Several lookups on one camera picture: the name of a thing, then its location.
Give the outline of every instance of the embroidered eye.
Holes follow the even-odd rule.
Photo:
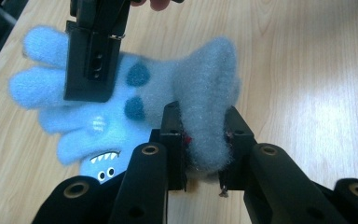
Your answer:
[[[101,171],[100,173],[98,173],[98,180],[99,181],[104,181],[105,178],[105,174],[103,171]]]
[[[107,169],[107,176],[109,177],[113,177],[113,175],[115,174],[115,169],[113,169],[113,167],[109,167],[109,169]]]

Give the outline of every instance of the glove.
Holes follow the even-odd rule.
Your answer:
[[[230,161],[224,116],[236,101],[240,82],[234,48],[225,38],[182,60],[160,62],[120,53],[116,86],[106,103],[63,100],[67,46],[66,34],[34,28],[23,48],[36,65],[9,81],[13,100],[37,109],[44,131],[61,135],[57,156],[62,164],[80,161],[80,174],[101,183],[124,172],[132,151],[148,141],[151,129],[161,123],[163,106],[172,101],[179,102],[192,138],[189,173],[206,176]]]

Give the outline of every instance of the embroidered mouth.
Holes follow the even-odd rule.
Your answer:
[[[100,154],[98,156],[95,156],[91,159],[89,159],[91,161],[92,164],[94,164],[97,161],[107,161],[107,160],[112,160],[116,157],[118,157],[120,155],[120,151],[109,151],[109,152],[105,152],[103,154]]]

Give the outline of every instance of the teal spot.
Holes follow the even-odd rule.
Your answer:
[[[144,103],[141,97],[135,96],[127,100],[124,112],[129,119],[138,121],[145,120]]]
[[[133,87],[141,87],[150,79],[149,70],[143,63],[135,64],[127,74],[127,85]]]

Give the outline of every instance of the wood grain surface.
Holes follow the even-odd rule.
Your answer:
[[[26,32],[64,30],[69,0],[30,0],[0,54],[0,223],[30,223],[77,165],[56,158],[58,135],[7,94],[11,76],[32,65]],[[314,181],[334,187],[358,177],[358,1],[185,0],[162,12],[131,9],[122,49],[155,59],[187,55],[217,35],[238,51],[239,109],[258,142],[284,148]],[[240,192],[218,185],[172,193],[169,223],[250,223]]]

